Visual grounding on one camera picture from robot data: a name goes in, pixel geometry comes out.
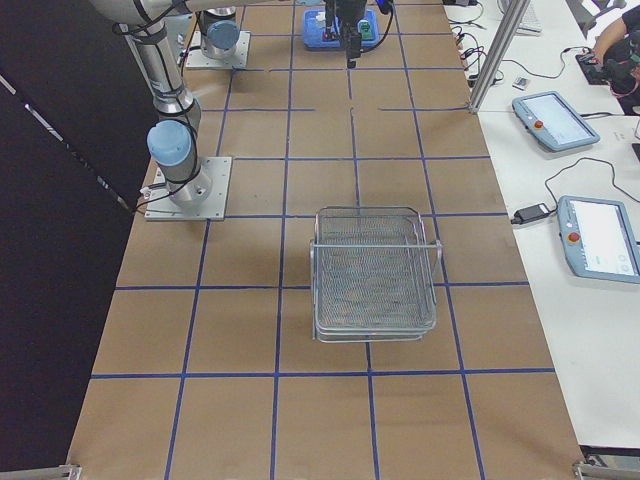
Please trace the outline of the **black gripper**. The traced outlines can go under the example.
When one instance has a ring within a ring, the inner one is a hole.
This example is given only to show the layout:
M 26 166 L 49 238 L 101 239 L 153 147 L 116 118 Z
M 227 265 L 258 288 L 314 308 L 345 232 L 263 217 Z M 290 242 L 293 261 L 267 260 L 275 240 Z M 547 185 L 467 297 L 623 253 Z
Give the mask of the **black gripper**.
M 325 30 L 336 36 L 344 36 L 344 50 L 348 69 L 356 67 L 361 56 L 361 34 L 357 25 L 365 16 L 365 0 L 326 0 Z

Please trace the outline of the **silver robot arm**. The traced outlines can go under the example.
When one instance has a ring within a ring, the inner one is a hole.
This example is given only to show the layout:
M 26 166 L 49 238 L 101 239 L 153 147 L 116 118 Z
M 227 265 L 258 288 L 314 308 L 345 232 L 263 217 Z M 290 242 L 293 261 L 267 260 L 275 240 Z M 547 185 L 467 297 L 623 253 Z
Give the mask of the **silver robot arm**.
M 198 27 L 201 34 L 200 47 L 205 57 L 221 60 L 235 52 L 240 37 L 235 7 L 203 10 Z
M 186 87 L 166 29 L 168 17 L 194 14 L 207 52 L 221 50 L 218 32 L 234 26 L 216 12 L 247 6 L 247 1 L 93 1 L 91 5 L 112 22 L 112 32 L 127 39 L 151 90 L 159 122 L 147 135 L 151 156 L 164 174 L 166 193 L 160 198 L 180 212 L 200 207 L 210 195 L 213 179 L 204 172 L 197 152 L 201 107 Z

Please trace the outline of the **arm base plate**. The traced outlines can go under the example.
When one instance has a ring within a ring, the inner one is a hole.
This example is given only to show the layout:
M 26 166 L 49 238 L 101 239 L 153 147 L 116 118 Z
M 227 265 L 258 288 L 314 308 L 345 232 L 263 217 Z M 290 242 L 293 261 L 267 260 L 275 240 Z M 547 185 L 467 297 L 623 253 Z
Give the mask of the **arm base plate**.
M 182 189 L 171 184 L 169 196 L 164 174 L 157 167 L 154 184 L 147 187 L 144 218 L 147 221 L 201 221 L 225 218 L 228 190 L 232 171 L 231 157 L 200 157 L 199 174 Z
M 190 43 L 190 52 L 186 60 L 187 69 L 244 70 L 246 68 L 251 33 L 241 31 L 235 45 L 229 49 L 201 46 L 201 33 L 196 30 Z

